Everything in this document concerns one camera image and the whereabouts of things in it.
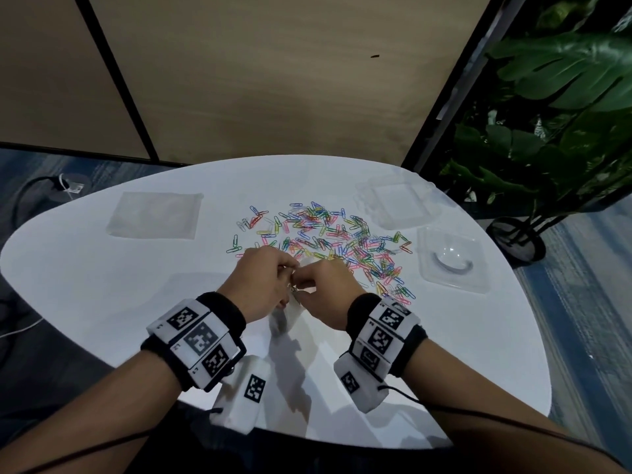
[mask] person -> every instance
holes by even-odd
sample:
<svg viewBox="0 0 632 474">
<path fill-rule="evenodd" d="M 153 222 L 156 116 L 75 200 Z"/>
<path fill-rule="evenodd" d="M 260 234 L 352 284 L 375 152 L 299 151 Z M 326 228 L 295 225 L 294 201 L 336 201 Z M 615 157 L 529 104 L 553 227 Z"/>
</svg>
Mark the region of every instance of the person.
<svg viewBox="0 0 632 474">
<path fill-rule="evenodd" d="M 241 311 L 246 322 L 253 322 L 265 317 L 276 305 L 288 302 L 288 284 L 299 289 L 296 298 L 312 316 L 336 330 L 347 327 L 348 312 L 354 301 L 362 295 L 367 297 L 341 260 L 321 260 L 300 267 L 289 254 L 270 247 L 246 250 L 217 292 Z M 303 291 L 306 287 L 316 290 Z M 546 416 L 431 339 L 418 345 L 402 378 L 415 396 L 429 405 L 482 411 L 565 433 Z M 149 430 L 165 417 L 180 392 L 180 383 L 170 367 L 153 352 L 140 351 L 67 406 L 5 446 L 0 451 L 0 472 L 25 471 L 108 440 Z M 429 412 L 456 449 L 471 458 L 472 466 L 479 466 L 485 472 L 626 472 L 606 455 L 560 438 L 475 416 L 432 408 Z M 50 472 L 121 473 L 145 442 L 146 437 L 137 438 L 66 462 Z"/>
</svg>

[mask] floor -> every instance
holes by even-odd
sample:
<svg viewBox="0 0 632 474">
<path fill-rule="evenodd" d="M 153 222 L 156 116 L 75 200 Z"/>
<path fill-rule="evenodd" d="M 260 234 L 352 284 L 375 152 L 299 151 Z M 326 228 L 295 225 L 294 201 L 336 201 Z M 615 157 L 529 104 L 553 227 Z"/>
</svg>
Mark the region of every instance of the floor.
<svg viewBox="0 0 632 474">
<path fill-rule="evenodd" d="M 0 150 L 0 246 L 12 233 L 15 193 L 35 176 L 84 174 L 93 190 L 101 190 L 166 169 Z M 42 200 L 45 183 L 28 191 L 20 204 L 21 220 L 56 205 Z M 516 276 L 549 358 L 550 417 L 632 468 L 632 198 L 601 213 L 573 215 L 543 237 L 546 258 L 516 270 Z M 0 300 L 5 300 L 0 301 L 0 334 L 8 329 L 8 311 L 24 312 L 17 327 L 37 320 L 1 278 Z M 46 346 L 46 355 L 34 346 Z M 0 418 L 21 409 L 63 405 L 109 370 L 46 322 L 2 339 Z"/>
</svg>

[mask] person's left hand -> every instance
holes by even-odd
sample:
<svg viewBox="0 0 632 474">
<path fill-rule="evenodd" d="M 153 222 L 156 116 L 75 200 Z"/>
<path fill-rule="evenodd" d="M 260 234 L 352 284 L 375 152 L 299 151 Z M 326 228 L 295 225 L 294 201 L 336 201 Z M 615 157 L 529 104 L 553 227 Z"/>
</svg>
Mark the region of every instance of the person's left hand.
<svg viewBox="0 0 632 474">
<path fill-rule="evenodd" d="M 289 302 L 288 284 L 298 261 L 276 248 L 248 248 L 217 290 L 237 306 L 246 323 L 265 317 Z"/>
</svg>

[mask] beige cabinet door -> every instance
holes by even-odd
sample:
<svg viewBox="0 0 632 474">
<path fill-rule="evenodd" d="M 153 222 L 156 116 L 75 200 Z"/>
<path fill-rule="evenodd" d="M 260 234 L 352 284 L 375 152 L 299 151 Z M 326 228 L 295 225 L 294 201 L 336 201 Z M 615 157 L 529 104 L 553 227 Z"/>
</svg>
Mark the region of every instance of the beige cabinet door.
<svg viewBox="0 0 632 474">
<path fill-rule="evenodd" d="M 162 160 L 396 165 L 488 1 L 91 0 Z"/>
<path fill-rule="evenodd" d="M 0 142 L 148 157 L 74 0 L 2 0 Z"/>
</svg>

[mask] white table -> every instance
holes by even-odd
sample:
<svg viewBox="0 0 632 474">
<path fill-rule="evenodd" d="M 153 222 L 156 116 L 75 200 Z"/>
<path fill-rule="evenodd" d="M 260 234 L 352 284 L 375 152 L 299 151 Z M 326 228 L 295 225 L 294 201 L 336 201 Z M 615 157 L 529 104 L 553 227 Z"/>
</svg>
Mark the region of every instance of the white table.
<svg viewBox="0 0 632 474">
<path fill-rule="evenodd" d="M 236 221 L 250 205 L 276 214 L 288 203 L 316 201 L 357 212 L 355 184 L 401 168 L 357 159 L 284 155 L 223 160 L 155 174 L 59 206 L 20 227 L 0 256 L 0 270 L 22 298 L 72 341 L 111 366 L 138 351 L 145 327 L 183 298 L 219 286 L 237 259 L 233 235 L 252 246 Z M 106 234 L 124 191 L 203 193 L 195 240 L 139 240 Z M 526 296 L 501 252 L 478 224 L 434 188 L 441 214 L 432 223 L 480 239 L 491 292 L 473 294 L 424 281 L 415 229 L 403 231 L 415 254 L 397 254 L 415 294 L 411 309 L 431 336 L 472 368 L 543 414 L 551 403 L 549 369 Z M 370 220 L 372 234 L 387 234 Z M 304 312 L 287 335 L 271 339 L 268 319 L 243 335 L 250 354 L 267 357 L 274 379 L 261 428 L 367 447 L 429 448 L 449 444 L 419 406 L 392 392 L 373 412 L 356 410 L 332 364 L 349 337 Z M 399 379 L 391 385 L 409 390 Z M 192 389 L 180 399 L 203 409 L 217 395 Z"/>
</svg>

